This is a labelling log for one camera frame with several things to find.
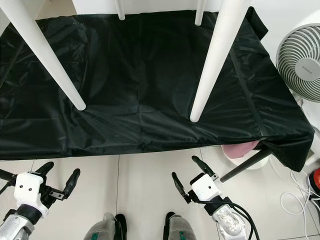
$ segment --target pink object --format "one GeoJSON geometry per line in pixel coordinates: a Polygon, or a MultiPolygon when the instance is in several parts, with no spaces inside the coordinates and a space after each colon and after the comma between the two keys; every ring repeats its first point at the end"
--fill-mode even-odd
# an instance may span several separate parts
{"type": "Polygon", "coordinates": [[[240,144],[222,145],[224,154],[230,159],[242,158],[244,155],[253,150],[259,141],[250,141],[240,144]]]}

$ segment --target black fabric cover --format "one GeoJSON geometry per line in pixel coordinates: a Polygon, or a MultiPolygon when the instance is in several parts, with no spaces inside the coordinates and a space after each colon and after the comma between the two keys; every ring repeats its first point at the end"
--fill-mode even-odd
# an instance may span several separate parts
{"type": "Polygon", "coordinates": [[[189,10],[126,15],[124,21],[106,14],[37,21],[84,99],[84,111],[75,109],[10,25],[0,43],[0,158],[261,140],[300,171],[313,129],[260,43],[266,28],[255,12],[247,17],[251,24],[244,19],[198,123],[189,116],[217,14],[205,12],[201,26],[189,10]]]}

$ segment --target black tarp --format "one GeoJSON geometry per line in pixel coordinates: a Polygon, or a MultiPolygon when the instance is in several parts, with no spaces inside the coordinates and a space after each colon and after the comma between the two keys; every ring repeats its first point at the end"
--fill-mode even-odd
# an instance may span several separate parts
{"type": "Polygon", "coordinates": [[[132,154],[261,140],[300,171],[313,140],[244,19],[198,123],[189,121],[216,22],[195,11],[57,17],[37,23],[87,107],[78,111],[12,25],[0,41],[2,160],[132,154]]]}

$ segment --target white cable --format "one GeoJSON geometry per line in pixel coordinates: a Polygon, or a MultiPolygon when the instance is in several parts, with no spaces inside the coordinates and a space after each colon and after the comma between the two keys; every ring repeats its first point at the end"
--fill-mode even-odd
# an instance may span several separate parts
{"type": "Polygon", "coordinates": [[[291,215],[300,215],[301,213],[303,213],[303,223],[304,223],[304,235],[305,235],[305,238],[306,240],[309,240],[308,238],[308,235],[307,235],[307,217],[306,217],[306,206],[307,206],[307,203],[308,203],[308,200],[309,200],[309,197],[312,194],[316,195],[317,197],[319,198],[316,198],[316,199],[312,199],[311,202],[315,205],[315,207],[320,211],[320,207],[316,204],[315,200],[320,200],[320,196],[318,194],[316,194],[315,192],[311,191],[311,187],[310,187],[310,180],[308,178],[308,175],[304,172],[304,171],[301,171],[303,174],[305,174],[307,176],[307,183],[308,183],[308,188],[304,188],[302,187],[295,179],[295,175],[294,175],[294,172],[291,171],[290,173],[290,176],[291,176],[291,179],[293,180],[293,182],[295,183],[295,186],[297,188],[299,188],[302,192],[304,193],[307,193],[307,197],[306,197],[306,200],[304,202],[304,204],[299,200],[299,198],[294,195],[292,192],[284,192],[281,194],[280,196],[280,204],[281,204],[281,207],[284,211],[286,211],[288,214],[291,214],[291,215]],[[301,211],[299,212],[292,212],[292,211],[289,211],[288,209],[285,208],[284,204],[283,204],[283,197],[285,195],[290,195],[292,197],[294,197],[298,203],[300,204],[301,206],[301,211]]]}

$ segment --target black cable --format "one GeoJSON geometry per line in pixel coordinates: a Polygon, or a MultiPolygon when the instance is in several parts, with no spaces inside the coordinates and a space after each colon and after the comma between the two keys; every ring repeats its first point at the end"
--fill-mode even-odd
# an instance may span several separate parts
{"type": "Polygon", "coordinates": [[[10,187],[10,184],[7,182],[4,187],[0,190],[0,195],[7,189],[7,187],[10,187]]]}
{"type": "MultiPolygon", "coordinates": [[[[238,214],[240,214],[244,219],[246,219],[246,220],[250,223],[250,220],[249,220],[249,218],[248,218],[246,215],[244,215],[242,212],[240,212],[240,211],[239,211],[238,209],[236,209],[235,207],[234,207],[233,209],[234,209],[238,214]]],[[[254,233],[254,229],[251,227],[248,240],[251,240],[253,233],[254,233]]]]}
{"type": "Polygon", "coordinates": [[[198,204],[221,204],[221,205],[228,204],[230,206],[234,206],[234,207],[240,209],[247,216],[249,223],[251,225],[251,228],[253,228],[256,240],[260,240],[256,225],[255,225],[253,219],[251,218],[250,214],[242,206],[240,206],[234,202],[231,202],[231,201],[200,201],[200,200],[196,200],[194,202],[198,203],[198,204]]]}

